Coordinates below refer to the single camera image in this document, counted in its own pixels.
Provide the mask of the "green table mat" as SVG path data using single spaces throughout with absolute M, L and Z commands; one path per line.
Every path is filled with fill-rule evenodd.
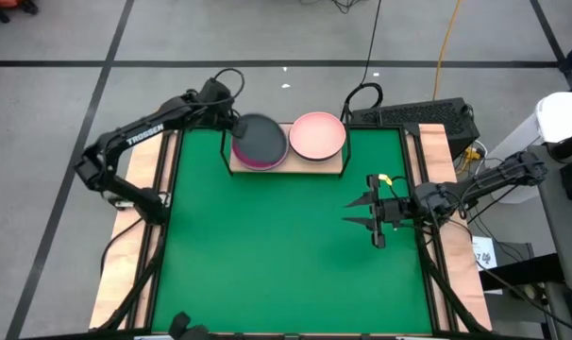
M 354 200 L 370 174 L 408 193 L 395 130 L 355 130 L 342 176 L 230 174 L 219 133 L 183 141 L 152 321 L 187 314 L 213 332 L 428 333 L 411 229 L 385 226 L 376 248 Z

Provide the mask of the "orange black object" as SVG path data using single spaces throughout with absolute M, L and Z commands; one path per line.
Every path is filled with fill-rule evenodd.
M 21 9 L 23 12 L 36 15 L 39 7 L 32 0 L 0 0 L 0 22 L 7 24 L 10 18 L 6 14 L 7 9 Z

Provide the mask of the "black bundled object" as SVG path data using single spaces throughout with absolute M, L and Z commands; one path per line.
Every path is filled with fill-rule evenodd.
M 210 332 L 203 325 L 191 325 L 191 318 L 184 312 L 176 314 L 168 331 L 173 340 L 210 340 Z

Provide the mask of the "magenta pink plate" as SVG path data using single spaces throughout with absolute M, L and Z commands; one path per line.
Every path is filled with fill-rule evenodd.
M 246 156 L 243 151 L 236 145 L 231 146 L 233 156 L 245 167 L 253 171 L 267 171 L 282 164 L 288 156 L 288 150 L 281 153 L 277 161 L 255 161 Z

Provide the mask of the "black perforated computer case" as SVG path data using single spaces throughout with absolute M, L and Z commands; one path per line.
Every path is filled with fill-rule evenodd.
M 384 127 L 411 124 L 443 125 L 451 159 L 458 158 L 480 136 L 473 108 L 461 97 L 354 110 L 353 125 Z

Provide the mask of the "salmon pink plate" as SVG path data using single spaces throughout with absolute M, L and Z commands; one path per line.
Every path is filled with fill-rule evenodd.
M 311 161 L 322 161 L 336 155 L 345 140 L 344 124 L 333 114 L 321 111 L 302 115 L 289 131 L 293 151 Z

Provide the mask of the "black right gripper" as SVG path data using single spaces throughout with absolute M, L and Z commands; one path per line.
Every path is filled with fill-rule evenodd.
M 409 212 L 411 199 L 398 195 L 394 188 L 395 182 L 404 178 L 401 176 L 390 178 L 393 182 L 392 186 L 379 180 L 378 174 L 368 175 L 366 177 L 368 191 L 363 192 L 360 197 L 345 205 L 347 208 L 369 205 L 369 211 L 372 215 L 371 218 L 344 217 L 344 220 L 363 225 L 367 230 L 370 230 L 372 232 L 371 243 L 376 248 L 385 248 L 386 246 L 385 235 L 382 231 L 382 225 L 384 223 L 391 224 L 395 230 L 401 226 L 402 220 L 411 217 L 411 213 Z M 385 184 L 391 193 L 390 198 L 380 197 L 379 188 L 382 184 Z

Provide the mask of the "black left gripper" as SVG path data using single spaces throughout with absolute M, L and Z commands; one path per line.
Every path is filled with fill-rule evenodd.
M 243 138 L 247 130 L 247 120 L 237 118 L 232 108 L 234 101 L 235 98 L 225 84 L 215 78 L 209 78 L 196 96 L 196 102 L 202 108 L 196 126 L 232 130 L 233 137 Z

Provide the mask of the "grey desk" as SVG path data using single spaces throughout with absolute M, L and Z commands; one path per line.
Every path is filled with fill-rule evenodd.
M 538 190 L 566 285 L 572 290 L 572 200 L 567 198 L 562 183 L 560 169 L 564 164 L 552 160 L 545 145 L 532 145 L 528 151 L 548 168 Z

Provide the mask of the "white paper sheet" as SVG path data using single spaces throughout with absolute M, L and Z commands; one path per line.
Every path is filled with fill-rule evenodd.
M 489 237 L 472 237 L 472 246 L 479 271 L 497 267 L 494 242 Z

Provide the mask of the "wooden shelf black metal legs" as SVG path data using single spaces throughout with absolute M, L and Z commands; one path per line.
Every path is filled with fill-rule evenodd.
M 331 158 L 322 161 L 311 161 L 300 157 L 297 153 L 293 151 L 289 142 L 289 131 L 292 123 L 279 123 L 277 122 L 283 131 L 285 132 L 289 150 L 288 156 L 285 161 L 279 166 L 267 170 L 267 171 L 253 171 L 245 168 L 231 153 L 231 137 L 224 136 L 222 138 L 221 145 L 229 146 L 229 155 L 224 157 L 226 162 L 228 172 L 234 173 L 285 173 L 285 174 L 322 174 L 322 175 L 337 175 L 342 176 L 345 172 L 347 164 L 351 158 L 351 142 L 350 142 L 350 113 L 348 109 L 344 109 L 339 117 L 337 117 L 345 126 L 346 140 L 342 149 Z

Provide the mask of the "white round bin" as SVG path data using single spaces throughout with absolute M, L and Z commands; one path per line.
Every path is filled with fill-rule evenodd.
M 572 93 L 561 92 L 552 93 L 541 99 L 535 106 L 533 113 L 522 122 L 512 133 L 510 133 L 503 142 L 501 142 L 493 151 L 488 153 L 488 159 L 485 163 L 485 170 L 500 167 L 505 156 L 514 156 L 523 153 L 526 148 L 538 143 L 546 142 L 556 144 L 572 137 Z M 538 179 L 545 179 L 548 170 L 545 164 L 536 158 L 529 151 L 527 155 L 521 157 L 527 158 L 528 161 L 521 160 L 521 163 L 531 163 L 529 168 L 531 174 L 538 175 Z M 509 185 L 506 189 L 499 189 L 492 193 L 493 198 L 497 198 L 496 194 L 506 194 L 501 198 L 500 202 L 505 204 L 518 204 L 537 196 L 537 186 L 518 184 L 517 189 L 513 189 Z

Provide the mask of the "dark grey plate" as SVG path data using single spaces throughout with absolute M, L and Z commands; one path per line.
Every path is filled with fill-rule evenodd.
M 236 144 L 243 153 L 255 161 L 277 161 L 289 144 L 285 132 L 272 118 L 249 113 L 241 116 L 247 120 L 247 130 L 243 138 L 232 136 L 231 145 Z

